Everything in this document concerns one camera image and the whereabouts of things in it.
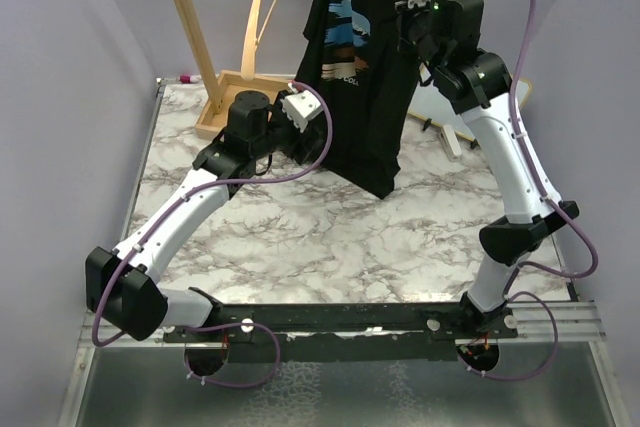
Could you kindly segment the black printed t shirt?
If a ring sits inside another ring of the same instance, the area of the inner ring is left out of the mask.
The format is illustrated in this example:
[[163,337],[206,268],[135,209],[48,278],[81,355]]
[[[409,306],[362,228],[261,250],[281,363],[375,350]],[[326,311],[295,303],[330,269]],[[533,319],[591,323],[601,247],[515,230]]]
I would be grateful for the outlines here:
[[332,116],[326,169],[383,199],[395,188],[418,60],[398,50],[399,0],[313,0],[296,80],[315,89]]

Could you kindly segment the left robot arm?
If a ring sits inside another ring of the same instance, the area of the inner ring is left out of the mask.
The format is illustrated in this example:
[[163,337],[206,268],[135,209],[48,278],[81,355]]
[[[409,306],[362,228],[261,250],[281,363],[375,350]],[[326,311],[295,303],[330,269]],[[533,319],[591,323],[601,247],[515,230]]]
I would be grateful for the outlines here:
[[238,93],[226,126],[203,148],[184,180],[147,222],[107,250],[95,248],[85,261],[86,303],[94,314],[97,347],[101,321],[141,341],[163,327],[186,328],[206,342],[220,332],[216,302],[189,288],[163,290],[158,283],[175,255],[216,210],[248,184],[268,184],[257,163],[277,151],[292,152],[318,115],[332,120],[319,93],[292,82],[274,102],[255,90]]

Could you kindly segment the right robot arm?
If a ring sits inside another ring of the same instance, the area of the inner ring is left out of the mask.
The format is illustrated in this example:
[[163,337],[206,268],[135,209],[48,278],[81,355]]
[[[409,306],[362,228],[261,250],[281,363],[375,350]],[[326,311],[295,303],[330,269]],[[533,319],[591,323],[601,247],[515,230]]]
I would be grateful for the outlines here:
[[399,47],[416,55],[434,86],[470,129],[500,190],[504,214],[480,230],[484,258],[450,321],[469,337],[491,331],[505,309],[516,266],[567,219],[579,214],[549,183],[511,95],[512,77],[500,56],[479,48],[483,0],[403,0]]

